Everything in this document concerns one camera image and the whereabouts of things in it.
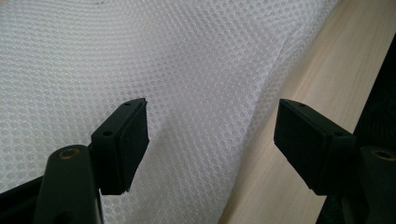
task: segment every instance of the wood grain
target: wood grain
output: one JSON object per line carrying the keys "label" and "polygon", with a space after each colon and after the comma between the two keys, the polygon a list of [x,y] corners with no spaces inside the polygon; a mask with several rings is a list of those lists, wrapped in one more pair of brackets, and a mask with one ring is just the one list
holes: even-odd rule
{"label": "wood grain", "polygon": [[[282,98],[353,132],[396,32],[396,1],[341,0],[293,69]],[[219,223],[315,223],[316,196],[273,141],[276,108],[247,149]]]}

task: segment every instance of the white mesh fabric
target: white mesh fabric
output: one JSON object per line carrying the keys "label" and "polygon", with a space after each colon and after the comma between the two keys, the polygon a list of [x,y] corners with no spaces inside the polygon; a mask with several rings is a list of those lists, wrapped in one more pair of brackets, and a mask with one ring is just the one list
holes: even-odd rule
{"label": "white mesh fabric", "polygon": [[108,223],[216,223],[241,155],[335,0],[0,4],[0,192],[118,105],[148,100],[150,144]]}

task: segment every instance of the screw hole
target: screw hole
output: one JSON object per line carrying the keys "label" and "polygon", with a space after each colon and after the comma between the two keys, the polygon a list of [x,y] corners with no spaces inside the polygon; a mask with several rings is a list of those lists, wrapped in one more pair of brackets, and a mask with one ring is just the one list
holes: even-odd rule
{"label": "screw hole", "polygon": [[58,157],[61,160],[70,160],[70,159],[74,158],[75,156],[77,156],[78,153],[79,153],[78,148],[69,148],[67,150],[62,151]]}
{"label": "screw hole", "polygon": [[73,212],[63,212],[53,219],[53,224],[68,224],[72,223],[74,219]]}
{"label": "screw hole", "polygon": [[396,156],[381,149],[372,150],[373,155],[384,161],[396,161]]}
{"label": "screw hole", "polygon": [[111,132],[111,131],[105,131],[103,133],[104,136],[110,136],[111,134],[113,134],[113,132]]}

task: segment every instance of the clamp jaw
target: clamp jaw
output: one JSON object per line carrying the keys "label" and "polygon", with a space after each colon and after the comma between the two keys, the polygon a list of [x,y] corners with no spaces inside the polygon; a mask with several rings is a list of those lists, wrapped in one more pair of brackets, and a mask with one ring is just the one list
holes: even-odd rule
{"label": "clamp jaw", "polygon": [[89,146],[56,150],[44,176],[0,194],[0,223],[103,223],[100,194],[129,190],[149,144],[146,105],[120,105]]}
{"label": "clamp jaw", "polygon": [[366,146],[317,111],[280,100],[275,144],[317,195],[342,200],[346,224],[396,223],[396,153]]}

